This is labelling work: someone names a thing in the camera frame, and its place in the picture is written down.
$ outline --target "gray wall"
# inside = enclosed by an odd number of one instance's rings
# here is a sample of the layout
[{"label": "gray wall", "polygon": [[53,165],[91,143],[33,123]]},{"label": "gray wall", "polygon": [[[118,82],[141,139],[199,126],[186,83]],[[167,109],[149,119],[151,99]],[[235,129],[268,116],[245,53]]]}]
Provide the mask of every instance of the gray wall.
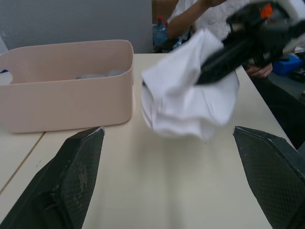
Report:
[{"label": "gray wall", "polygon": [[5,53],[8,49],[6,48],[3,40],[0,37],[0,54]]},{"label": "gray wall", "polygon": [[152,50],[151,0],[0,0],[7,48],[106,39]]}]

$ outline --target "white shirt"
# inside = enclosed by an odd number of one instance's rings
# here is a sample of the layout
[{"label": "white shirt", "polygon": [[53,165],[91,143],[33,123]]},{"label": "white shirt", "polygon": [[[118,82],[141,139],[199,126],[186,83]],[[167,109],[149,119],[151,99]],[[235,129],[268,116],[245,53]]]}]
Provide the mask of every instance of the white shirt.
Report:
[{"label": "white shirt", "polygon": [[[198,0],[179,0],[176,8],[168,20],[170,22],[177,17]],[[230,26],[226,24],[226,19],[248,4],[249,0],[227,0],[219,6],[209,8],[193,25],[195,30],[208,29],[220,40],[227,37],[230,32]]]}]

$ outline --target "blue object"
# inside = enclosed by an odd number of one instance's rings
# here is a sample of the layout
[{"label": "blue object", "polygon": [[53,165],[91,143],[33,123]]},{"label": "blue object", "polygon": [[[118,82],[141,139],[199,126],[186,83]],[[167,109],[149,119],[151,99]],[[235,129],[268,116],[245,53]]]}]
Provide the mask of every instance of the blue object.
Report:
[{"label": "blue object", "polygon": [[294,69],[301,67],[304,64],[304,61],[299,58],[289,55],[290,60],[287,62],[276,61],[273,64],[273,72],[277,75],[287,75],[292,72]]},{"label": "blue object", "polygon": [[162,18],[158,18],[158,24],[152,28],[153,41],[155,46],[161,46],[168,38],[166,34],[167,28],[162,25]]}]

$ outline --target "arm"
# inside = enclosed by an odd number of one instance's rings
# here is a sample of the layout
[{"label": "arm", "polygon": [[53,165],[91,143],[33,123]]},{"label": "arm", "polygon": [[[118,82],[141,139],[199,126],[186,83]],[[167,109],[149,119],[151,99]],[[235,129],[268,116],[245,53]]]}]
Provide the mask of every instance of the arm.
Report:
[{"label": "arm", "polygon": [[198,0],[185,12],[175,17],[168,25],[167,36],[169,39],[183,35],[210,7],[217,6],[226,0]]},{"label": "arm", "polygon": [[[291,51],[289,51],[288,53],[292,53],[295,51],[295,48],[292,49]],[[248,68],[245,69],[246,72],[248,73],[248,75],[251,78],[266,78],[268,77],[268,75],[272,72],[273,70],[273,66],[272,63],[267,65],[264,68],[259,68],[256,66],[249,66]]]}]

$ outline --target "white cloth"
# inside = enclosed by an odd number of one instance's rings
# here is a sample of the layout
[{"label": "white cloth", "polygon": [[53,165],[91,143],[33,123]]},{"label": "white cloth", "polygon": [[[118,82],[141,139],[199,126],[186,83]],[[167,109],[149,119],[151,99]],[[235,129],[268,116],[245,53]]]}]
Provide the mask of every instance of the white cloth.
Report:
[{"label": "white cloth", "polygon": [[[198,0],[179,0],[168,22],[189,9],[197,1]],[[226,38],[230,32],[230,26],[226,24],[226,19],[248,3],[249,0],[227,0],[219,6],[209,8],[195,22],[194,29],[196,31],[199,29],[208,29],[216,37],[222,40]]]},{"label": "white cloth", "polygon": [[202,63],[222,47],[211,32],[199,30],[142,73],[142,112],[151,129],[168,137],[208,140],[229,122],[239,88],[235,71],[214,84],[195,86]]}]

